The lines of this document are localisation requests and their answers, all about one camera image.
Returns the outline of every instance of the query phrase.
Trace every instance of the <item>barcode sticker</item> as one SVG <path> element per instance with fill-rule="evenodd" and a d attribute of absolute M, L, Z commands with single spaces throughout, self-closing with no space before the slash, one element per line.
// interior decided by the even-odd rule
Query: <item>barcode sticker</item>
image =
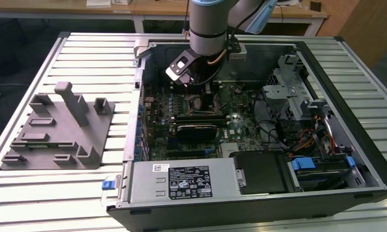
<path fill-rule="evenodd" d="M 169 164 L 167 163 L 153 164 L 152 172 L 167 172 L 168 169 L 169 169 Z"/>

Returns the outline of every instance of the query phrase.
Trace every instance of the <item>wooden desk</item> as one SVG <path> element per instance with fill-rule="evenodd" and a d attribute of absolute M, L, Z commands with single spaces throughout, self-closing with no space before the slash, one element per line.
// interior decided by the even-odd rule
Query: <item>wooden desk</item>
<path fill-rule="evenodd" d="M 130 19 L 136 33 L 143 33 L 144 20 L 184 20 L 187 0 L 133 0 L 130 5 L 114 5 L 110 8 L 86 9 L 86 0 L 0 0 L 0 17 L 5 18 L 58 18 L 58 19 Z M 325 12 L 307 10 L 304 7 L 283 7 L 275 9 L 271 23 L 309 24 L 307 36 L 315 36 L 324 19 Z"/>

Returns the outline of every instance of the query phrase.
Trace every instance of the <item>floor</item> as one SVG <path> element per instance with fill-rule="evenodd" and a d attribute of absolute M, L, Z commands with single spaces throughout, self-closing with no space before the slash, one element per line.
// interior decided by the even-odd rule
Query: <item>floor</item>
<path fill-rule="evenodd" d="M 0 134 L 24 96 L 28 85 L 34 78 L 60 31 L 134 32 L 133 23 L 129 20 L 74 20 L 74 23 L 72 23 L 70 20 L 21 19 L 20 24 L 28 44 L 20 45 L 17 42 L 8 42 L 8 47 L 16 52 L 21 70 L 13 75 L 0 76 Z M 181 27 L 181 21 L 145 22 L 147 33 L 180 33 Z M 9 40 L 12 40 L 13 37 L 14 36 L 10 34 L 6 36 Z M 387 54 L 382 57 L 372 71 L 387 87 Z"/>

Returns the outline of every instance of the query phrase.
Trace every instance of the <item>white label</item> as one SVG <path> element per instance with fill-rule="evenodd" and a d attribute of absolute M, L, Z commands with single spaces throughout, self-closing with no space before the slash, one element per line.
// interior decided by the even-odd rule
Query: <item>white label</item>
<path fill-rule="evenodd" d="M 200 192 L 211 192 L 209 188 L 203 188 L 203 189 L 199 189 L 199 190 L 200 190 Z"/>
<path fill-rule="evenodd" d="M 167 172 L 169 169 L 169 164 L 153 164 L 152 172 Z"/>
<path fill-rule="evenodd" d="M 129 14 L 130 11 L 113 11 L 113 13 L 118 13 L 118 14 Z"/>

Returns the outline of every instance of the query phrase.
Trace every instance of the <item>motherboard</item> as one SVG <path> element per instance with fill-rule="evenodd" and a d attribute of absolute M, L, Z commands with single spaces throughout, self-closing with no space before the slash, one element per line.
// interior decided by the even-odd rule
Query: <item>motherboard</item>
<path fill-rule="evenodd" d="M 175 94 L 164 87 L 145 91 L 151 160 L 221 158 L 225 147 L 233 147 L 232 151 L 261 150 L 263 141 L 251 111 L 255 94 L 241 83 L 219 83 L 212 103 L 201 110 L 201 96 L 189 94 L 188 88 L 184 94 Z M 215 137 L 197 142 L 201 134 L 193 132 L 180 141 L 176 133 L 180 125 L 216 125 Z"/>

